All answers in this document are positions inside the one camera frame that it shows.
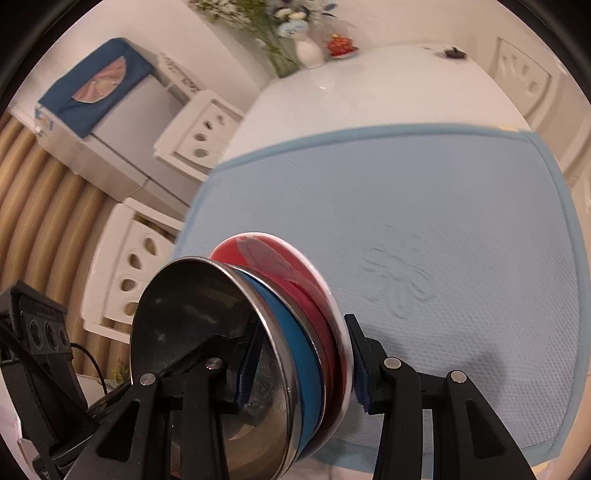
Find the stainless steel bowl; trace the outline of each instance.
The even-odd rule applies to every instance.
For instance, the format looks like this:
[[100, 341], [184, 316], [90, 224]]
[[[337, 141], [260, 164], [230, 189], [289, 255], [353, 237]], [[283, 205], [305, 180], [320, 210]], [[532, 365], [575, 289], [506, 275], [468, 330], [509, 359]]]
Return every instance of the stainless steel bowl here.
[[[296, 458], [300, 440], [296, 366], [271, 309], [231, 267], [190, 257], [175, 260], [158, 272], [134, 317], [131, 377], [136, 382], [143, 373], [162, 371], [212, 333], [239, 335], [243, 320], [229, 312], [244, 299], [261, 319], [267, 339], [249, 402], [238, 415], [222, 416], [226, 457], [231, 480], [274, 480]], [[171, 454], [176, 465], [180, 451], [174, 432], [180, 430], [181, 422], [175, 412]]]

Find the black cable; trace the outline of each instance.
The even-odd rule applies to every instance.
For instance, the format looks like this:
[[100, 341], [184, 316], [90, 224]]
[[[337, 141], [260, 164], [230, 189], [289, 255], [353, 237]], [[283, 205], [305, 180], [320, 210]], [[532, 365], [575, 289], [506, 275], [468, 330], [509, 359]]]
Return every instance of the black cable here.
[[88, 358], [90, 358], [90, 361], [95, 366], [96, 373], [99, 374], [100, 384], [103, 386], [103, 391], [105, 392], [105, 395], [107, 395], [109, 392], [107, 392], [107, 384], [105, 383], [105, 377], [103, 377], [103, 374], [100, 371], [99, 364], [96, 363], [95, 357], [93, 357], [92, 354], [85, 347], [80, 345], [79, 343], [70, 342], [70, 346], [77, 348], [82, 353], [84, 353]]

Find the chair backrest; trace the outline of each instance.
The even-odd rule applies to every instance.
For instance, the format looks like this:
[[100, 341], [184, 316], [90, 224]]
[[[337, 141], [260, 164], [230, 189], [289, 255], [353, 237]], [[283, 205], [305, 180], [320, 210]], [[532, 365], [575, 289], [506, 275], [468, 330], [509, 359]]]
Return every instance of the chair backrest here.
[[[156, 228], [148, 226], [146, 220], [154, 222]], [[87, 331], [129, 343], [129, 333], [106, 325], [104, 319], [131, 325], [142, 292], [171, 258], [173, 243], [163, 235], [164, 230], [178, 232], [182, 225], [136, 200], [126, 199], [113, 208], [82, 298]]]

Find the metal screw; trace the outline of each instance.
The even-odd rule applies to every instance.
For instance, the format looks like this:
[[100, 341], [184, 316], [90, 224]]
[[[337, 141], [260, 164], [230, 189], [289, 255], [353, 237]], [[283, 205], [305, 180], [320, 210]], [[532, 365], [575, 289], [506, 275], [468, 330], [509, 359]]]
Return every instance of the metal screw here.
[[210, 358], [208, 360], [205, 360], [205, 368], [207, 368], [208, 370], [217, 370], [218, 368], [221, 368], [223, 365], [223, 360], [221, 358]]
[[139, 378], [139, 383], [142, 384], [143, 386], [148, 386], [153, 384], [156, 381], [156, 375], [151, 374], [151, 373], [147, 373], [147, 374], [143, 374], [140, 378]]
[[466, 374], [459, 370], [454, 370], [450, 376], [455, 383], [464, 383], [466, 380], [468, 380]]
[[395, 356], [389, 356], [386, 360], [384, 360], [384, 365], [386, 368], [391, 368], [396, 370], [402, 366], [402, 362], [396, 358]]

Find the light blue mat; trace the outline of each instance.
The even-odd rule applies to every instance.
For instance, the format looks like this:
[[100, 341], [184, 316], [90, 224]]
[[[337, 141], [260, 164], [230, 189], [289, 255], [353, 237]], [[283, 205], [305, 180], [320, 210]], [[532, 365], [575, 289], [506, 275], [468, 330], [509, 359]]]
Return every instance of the light blue mat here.
[[[587, 374], [591, 295], [569, 191], [535, 134], [393, 125], [248, 154], [212, 172], [176, 257], [249, 231], [300, 249], [390, 355], [464, 370], [530, 464], [560, 453]], [[317, 458], [373, 471], [381, 421], [353, 401]], [[426, 469], [431, 435], [426, 421]]]

